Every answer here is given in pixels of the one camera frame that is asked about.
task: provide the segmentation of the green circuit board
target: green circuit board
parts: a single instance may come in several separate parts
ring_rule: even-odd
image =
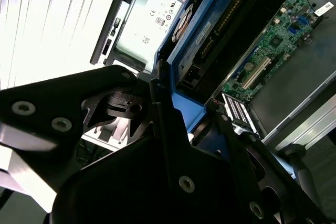
[[[286,0],[257,47],[248,56],[223,91],[249,102],[267,80],[292,57],[310,33],[318,18],[305,0]]]

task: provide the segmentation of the screw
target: screw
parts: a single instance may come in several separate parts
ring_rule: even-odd
[[[165,88],[165,86],[164,85],[162,85],[161,83],[158,83],[158,85],[157,85],[158,87],[160,87],[161,89],[164,89]]]
[[[123,73],[121,73],[121,75],[126,77],[126,78],[131,78],[131,75],[127,72],[123,72]]]
[[[224,121],[228,121],[228,118],[227,118],[225,115],[222,115],[222,119],[223,119]]]
[[[256,203],[255,201],[250,202],[250,209],[251,209],[252,213],[255,216],[257,216],[260,220],[262,220],[264,218],[264,211],[259,206],[259,204]]]
[[[182,190],[184,190],[186,193],[193,193],[195,190],[195,184],[194,182],[191,180],[191,178],[187,177],[187,176],[181,176],[179,178],[178,181],[180,187],[182,188]]]
[[[55,118],[51,125],[56,131],[60,132],[67,132],[72,128],[72,123],[67,118]]]
[[[36,108],[31,102],[18,101],[12,105],[12,111],[18,115],[31,115],[36,111]]]
[[[314,224],[314,222],[310,218],[306,218],[308,224]]]

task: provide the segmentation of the microchip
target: microchip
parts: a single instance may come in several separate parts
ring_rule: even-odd
[[[273,39],[270,41],[270,45],[273,46],[274,48],[277,48],[281,42],[283,41],[283,39],[281,39],[279,36],[274,36]]]

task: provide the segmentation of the pcie slot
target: pcie slot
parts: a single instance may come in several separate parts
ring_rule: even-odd
[[[240,3],[242,0],[232,0],[230,5],[227,7],[224,14],[219,19],[215,29],[214,33],[216,35],[220,35],[223,31],[225,25],[230,21],[230,18],[232,17],[232,14],[236,11],[236,9],[240,6]]]
[[[265,57],[261,63],[253,70],[253,72],[247,77],[247,79],[243,82],[242,88],[248,89],[252,83],[258,78],[258,76],[266,69],[268,64],[271,62],[271,59]]]

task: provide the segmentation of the expansion card slot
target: expansion card slot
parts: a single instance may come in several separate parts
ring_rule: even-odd
[[[247,77],[247,79],[244,81],[242,88],[248,89],[252,83],[258,78],[258,76],[266,69],[268,64],[270,64],[271,59],[268,57],[265,57],[261,63],[253,70],[253,72]]]

